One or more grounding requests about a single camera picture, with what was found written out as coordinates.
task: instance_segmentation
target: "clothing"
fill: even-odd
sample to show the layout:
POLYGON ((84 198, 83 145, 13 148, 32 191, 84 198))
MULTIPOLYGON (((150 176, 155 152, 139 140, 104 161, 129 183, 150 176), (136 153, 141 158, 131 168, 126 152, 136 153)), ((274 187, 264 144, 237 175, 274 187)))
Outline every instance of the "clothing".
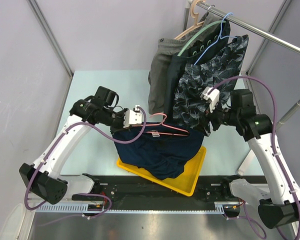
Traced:
MULTIPOLYGON (((217 27, 214 28, 214 30, 208 28, 207 31, 209 32, 206 32, 206 37, 202 42, 200 42, 200 44, 196 44, 196 46, 189 48, 181 56, 177 56, 177 54, 174 54, 172 56, 171 63, 167 70, 167 84, 164 99, 164 113, 168 116, 166 119, 167 123, 173 121, 175 90, 177 88, 179 79, 185 72, 186 64, 194 64, 201 56, 201 54, 207 49, 207 47, 209 47, 218 39, 220 30, 220 24, 218 24, 217 27)), ((230 23, 228 20, 226 20, 226 23, 222 24, 221 36, 229 36, 230 30, 230 23)), ((198 64, 204 64, 207 61, 211 60, 222 48, 227 46, 228 40, 228 37, 220 39, 215 45, 208 49, 208 51, 200 59, 198 64)))
MULTIPOLYGON (((248 35, 237 36, 210 61, 201 65, 187 64, 175 90, 173 122, 206 133, 209 121, 206 109, 209 103, 200 98, 206 87, 239 75, 248 46, 248 35)), ((237 81, 221 85, 219 102, 225 104, 237 81)))
MULTIPOLYGON (((122 141, 131 140, 138 135, 140 130, 141 127, 132 127, 128 130, 117 131, 113 137, 122 141)), ((151 130, 163 133, 187 134, 162 125, 147 126, 144 131, 151 130)), ((114 144, 123 163, 144 168, 160 180, 176 178, 184 172, 187 161, 197 154, 204 139, 201 132, 194 129, 187 130, 189 131, 188 136, 161 134, 158 137, 153 137, 151 133, 143 133, 130 144, 116 142, 114 144)))
MULTIPOLYGON (((200 22, 204 21, 202 28, 206 25, 220 20, 218 16, 213 14, 204 15, 200 22)), ((217 26, 212 26, 204 31, 197 40, 202 41, 206 38, 206 32, 209 33, 210 29, 216 28, 217 26)), ((148 75, 148 82, 150 84, 150 91, 148 97, 148 110, 150 114, 161 113, 164 111, 164 102, 166 94, 167 85, 167 71, 171 63, 172 55, 180 52, 183 46, 200 30, 197 28, 187 35, 185 35, 180 40, 161 38, 158 41, 158 49, 155 53, 150 72, 148 75)))

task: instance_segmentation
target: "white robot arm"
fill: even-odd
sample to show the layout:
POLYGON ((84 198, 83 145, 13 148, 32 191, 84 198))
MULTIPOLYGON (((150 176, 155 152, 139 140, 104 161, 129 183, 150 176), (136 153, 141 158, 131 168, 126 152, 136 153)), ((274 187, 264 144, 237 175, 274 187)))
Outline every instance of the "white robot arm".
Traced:
POLYGON ((95 96, 81 99, 73 105, 66 123, 48 148, 32 165, 24 163, 19 169, 24 184, 28 188, 31 185, 31 192, 50 204, 58 203, 66 193, 69 195, 69 193, 90 192, 94 185, 91 179, 86 177, 82 181, 81 176, 80 182, 66 182, 59 179, 60 172, 79 141, 95 124, 102 123, 110 126, 112 133, 131 125, 142 124, 143 115, 140 113, 139 106, 134 110, 124 108, 115 112, 115 107, 111 107, 115 97, 118 104, 118 95, 100 86, 95 96))
MULTIPOLYGON (((291 192, 283 169, 276 160, 275 154, 280 154, 281 150, 275 136, 278 153, 273 152, 271 120, 265 114, 256 114, 252 93, 247 89, 234 90, 231 93, 231 108, 222 109, 220 105, 216 107, 219 95, 217 89, 211 92, 211 88, 205 89, 201 95, 202 99, 209 102, 206 117, 213 130, 216 131, 220 125, 236 127, 257 156, 269 187, 269 192, 265 192, 245 179, 232 176, 224 180, 225 195, 229 198, 241 198, 258 209, 261 220, 270 229, 297 221, 298 212, 293 194, 296 194, 300 203, 300 187, 281 155, 283 168, 293 184, 294 192, 291 192)), ((81 99, 73 105, 62 130, 46 151, 32 165, 24 163, 19 170, 26 186, 30 185, 32 176, 36 174, 31 184, 31 192, 51 204, 58 203, 66 192, 75 194, 77 191, 71 189, 71 182, 65 182, 59 176, 69 155, 91 127, 102 123, 115 132, 142 123, 142 114, 137 107, 135 110, 125 108, 115 112, 114 107, 110 107, 115 97, 118 103, 119 97, 115 92, 99 87, 95 96, 81 99)), ((93 181, 88 181, 85 187, 76 185, 75 188, 89 193, 93 184, 93 181)))
POLYGON ((252 93, 248 89, 232 91, 231 108, 222 108, 220 104, 217 107, 219 91, 212 87, 207 87, 201 98, 209 102, 206 116, 214 131, 220 125, 235 126, 236 131, 243 136, 255 153, 269 187, 269 192, 265 192, 239 176, 232 176, 224 181, 226 195, 241 198, 255 207, 262 222, 270 229, 297 221, 300 187, 281 154, 276 135, 272 146, 273 124, 267 115, 256 114, 252 93), (282 166, 276 155, 279 155, 282 166), (292 183, 293 191, 286 176, 292 183))

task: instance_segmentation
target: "gray wall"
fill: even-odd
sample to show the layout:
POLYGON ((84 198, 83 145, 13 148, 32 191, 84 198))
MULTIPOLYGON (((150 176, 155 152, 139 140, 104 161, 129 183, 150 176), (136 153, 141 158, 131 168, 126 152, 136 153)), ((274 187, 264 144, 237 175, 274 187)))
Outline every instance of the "gray wall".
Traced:
POLYGON ((26 0, 0 0, 0 230, 23 202, 22 163, 52 140, 70 79, 26 0))
MULTIPOLYGON (((224 12, 268 29, 283 0, 207 0, 224 12)), ((183 27, 186 0, 38 0, 65 57, 75 70, 148 70, 160 38, 174 38, 183 27)), ((196 7, 202 16, 206 10, 196 7)), ((231 26, 232 35, 249 34, 242 70, 262 38, 231 26)))
MULTIPOLYGON (((293 1, 280 22, 275 35, 300 47, 300 0, 293 1)), ((268 83, 278 102, 281 118, 300 98, 300 55, 277 44, 269 43, 252 76, 268 83)), ((272 102, 265 89, 253 83, 262 113, 273 114, 272 102)), ((284 158, 300 185, 300 110, 278 131, 284 158)))

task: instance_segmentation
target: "yellow tray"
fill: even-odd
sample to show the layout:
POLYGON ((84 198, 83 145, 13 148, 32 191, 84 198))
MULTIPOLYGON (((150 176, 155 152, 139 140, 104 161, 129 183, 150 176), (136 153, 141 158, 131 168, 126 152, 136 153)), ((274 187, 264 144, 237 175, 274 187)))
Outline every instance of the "yellow tray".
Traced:
POLYGON ((205 160, 207 149, 202 146, 197 154, 184 165, 184 172, 177 178, 166 178, 159 180, 144 168, 138 168, 130 164, 123 163, 119 158, 116 165, 144 179, 160 184, 166 188, 174 190, 180 194, 191 197, 194 194, 202 164, 205 160))

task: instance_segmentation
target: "work surface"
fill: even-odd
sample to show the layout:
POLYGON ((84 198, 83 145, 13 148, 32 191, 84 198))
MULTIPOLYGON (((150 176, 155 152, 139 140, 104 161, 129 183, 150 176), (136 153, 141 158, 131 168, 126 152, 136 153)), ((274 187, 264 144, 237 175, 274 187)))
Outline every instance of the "work surface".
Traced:
MULTIPOLYGON (((90 95, 94 95, 99 86, 106 87, 118 93, 119 104, 123 108, 132 109, 140 105, 148 112, 148 70, 120 71, 76 71, 65 102, 58 131, 69 116, 73 104, 90 95)), ((244 88, 238 81, 236 88, 244 88)), ((160 118, 150 118, 147 121, 160 121, 160 118)), ((110 127, 99 124, 98 128, 110 134, 110 127)), ((202 143, 207 153, 200 175, 234 175, 243 159, 249 152, 249 146, 239 136, 232 126, 221 126, 218 131, 205 137, 202 143)), ((65 163, 62 175, 132 175, 117 167, 118 154, 114 143, 95 130, 91 130, 79 142, 65 163)), ((263 175, 262 169, 254 159, 246 175, 263 175)))
MULTIPOLYGON (((257 211, 247 207, 250 217, 261 223, 257 211)), ((64 213, 36 213, 29 240, 259 240, 248 221, 227 221, 215 214, 122 214, 109 213, 87 220, 64 213)), ((294 239, 290 225, 281 227, 294 239)), ((282 240, 276 229, 267 229, 267 239, 282 240)))

